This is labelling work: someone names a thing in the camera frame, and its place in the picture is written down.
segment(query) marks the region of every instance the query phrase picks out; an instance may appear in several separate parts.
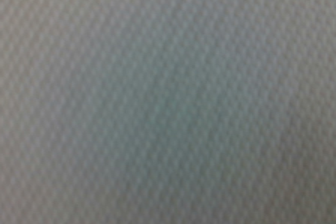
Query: gray cloth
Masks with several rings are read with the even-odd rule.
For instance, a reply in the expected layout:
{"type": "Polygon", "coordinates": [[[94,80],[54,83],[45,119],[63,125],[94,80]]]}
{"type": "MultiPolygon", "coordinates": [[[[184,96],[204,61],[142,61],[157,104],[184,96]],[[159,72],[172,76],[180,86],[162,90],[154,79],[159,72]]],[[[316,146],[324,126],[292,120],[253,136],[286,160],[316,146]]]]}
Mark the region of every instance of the gray cloth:
{"type": "Polygon", "coordinates": [[[336,223],[333,0],[0,10],[1,223],[336,223]]]}

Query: gray fabric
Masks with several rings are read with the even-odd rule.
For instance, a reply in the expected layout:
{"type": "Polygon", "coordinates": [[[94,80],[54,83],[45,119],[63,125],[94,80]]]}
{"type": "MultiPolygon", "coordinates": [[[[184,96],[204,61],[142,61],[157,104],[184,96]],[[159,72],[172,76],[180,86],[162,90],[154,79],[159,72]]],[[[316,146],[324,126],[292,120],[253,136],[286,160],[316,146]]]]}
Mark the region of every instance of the gray fabric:
{"type": "Polygon", "coordinates": [[[334,1],[0,10],[1,223],[336,223],[334,1]]]}

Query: textured surface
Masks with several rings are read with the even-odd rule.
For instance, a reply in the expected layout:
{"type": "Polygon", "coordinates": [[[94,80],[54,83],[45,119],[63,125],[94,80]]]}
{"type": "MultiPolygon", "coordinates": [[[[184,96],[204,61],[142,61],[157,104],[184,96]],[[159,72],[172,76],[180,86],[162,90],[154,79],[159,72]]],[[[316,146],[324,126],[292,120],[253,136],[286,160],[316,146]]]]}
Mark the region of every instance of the textured surface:
{"type": "Polygon", "coordinates": [[[333,0],[0,2],[0,223],[336,223],[333,0]]]}

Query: gray background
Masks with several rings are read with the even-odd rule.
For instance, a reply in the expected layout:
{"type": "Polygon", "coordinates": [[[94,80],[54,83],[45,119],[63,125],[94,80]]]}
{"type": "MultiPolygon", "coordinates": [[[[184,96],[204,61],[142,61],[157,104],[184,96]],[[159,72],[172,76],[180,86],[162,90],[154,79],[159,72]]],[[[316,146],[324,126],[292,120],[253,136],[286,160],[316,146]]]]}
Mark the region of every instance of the gray background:
{"type": "Polygon", "coordinates": [[[336,222],[331,0],[0,2],[0,222],[336,222]]]}

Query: woven texture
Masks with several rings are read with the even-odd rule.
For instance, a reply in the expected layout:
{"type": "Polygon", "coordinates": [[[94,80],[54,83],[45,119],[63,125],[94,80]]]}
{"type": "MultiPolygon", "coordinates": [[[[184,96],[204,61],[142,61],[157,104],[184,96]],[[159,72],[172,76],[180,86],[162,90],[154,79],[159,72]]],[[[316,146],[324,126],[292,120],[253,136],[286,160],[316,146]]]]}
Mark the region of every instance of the woven texture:
{"type": "Polygon", "coordinates": [[[334,224],[336,1],[1,0],[0,223],[334,224]]]}

